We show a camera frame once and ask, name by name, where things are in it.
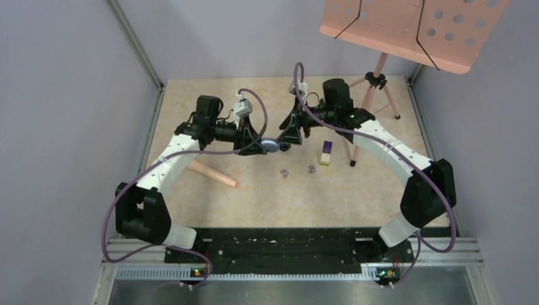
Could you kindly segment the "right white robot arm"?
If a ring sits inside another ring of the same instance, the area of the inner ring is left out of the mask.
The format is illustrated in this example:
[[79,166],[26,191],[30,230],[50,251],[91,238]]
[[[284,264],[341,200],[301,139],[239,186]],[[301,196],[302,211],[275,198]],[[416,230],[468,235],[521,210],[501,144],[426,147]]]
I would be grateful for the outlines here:
[[456,204],[454,175],[447,160],[434,161],[413,151],[388,132],[373,114],[356,108],[350,87],[343,79],[325,81],[324,101],[316,106],[306,104],[306,88],[306,83],[291,82],[289,91],[295,102],[279,127],[282,133],[278,141],[300,145],[309,137],[311,128],[330,128],[357,148],[371,153],[405,187],[399,213],[378,231],[379,240],[372,245],[377,260],[391,261],[399,252],[399,243],[442,214],[454,221],[451,211]]

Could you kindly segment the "black earbud charging case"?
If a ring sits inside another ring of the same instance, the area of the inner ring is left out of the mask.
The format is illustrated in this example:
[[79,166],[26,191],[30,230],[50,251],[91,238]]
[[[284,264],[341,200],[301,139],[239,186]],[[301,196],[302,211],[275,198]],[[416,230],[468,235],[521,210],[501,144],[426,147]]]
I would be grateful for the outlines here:
[[280,150],[285,152],[288,151],[291,148],[290,144],[287,143],[280,143]]

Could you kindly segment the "grey earbud charging case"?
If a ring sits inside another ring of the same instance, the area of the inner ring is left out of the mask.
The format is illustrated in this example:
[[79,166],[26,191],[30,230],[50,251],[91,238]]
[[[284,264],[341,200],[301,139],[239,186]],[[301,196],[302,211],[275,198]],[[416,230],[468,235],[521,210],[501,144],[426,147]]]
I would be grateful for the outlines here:
[[269,153],[275,153],[280,150],[280,143],[273,138],[262,138],[261,145]]

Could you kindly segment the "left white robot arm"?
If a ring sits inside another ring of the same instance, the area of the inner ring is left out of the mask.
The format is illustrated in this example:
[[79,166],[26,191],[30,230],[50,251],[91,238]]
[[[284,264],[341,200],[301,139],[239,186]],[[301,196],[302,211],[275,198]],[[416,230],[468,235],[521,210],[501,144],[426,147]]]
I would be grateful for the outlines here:
[[256,96],[246,88],[238,91],[232,122],[220,117],[223,108],[220,98],[199,96],[189,121],[176,128],[154,163],[140,177],[118,186],[114,207],[119,234],[152,245],[179,247],[180,255],[188,262],[197,262],[203,257],[204,246],[196,241],[196,230],[172,222],[165,197],[188,165],[199,155],[207,154],[206,147],[215,140],[231,143],[231,154],[267,154],[262,145],[265,131],[255,131],[250,121],[252,104],[245,97],[246,92]]

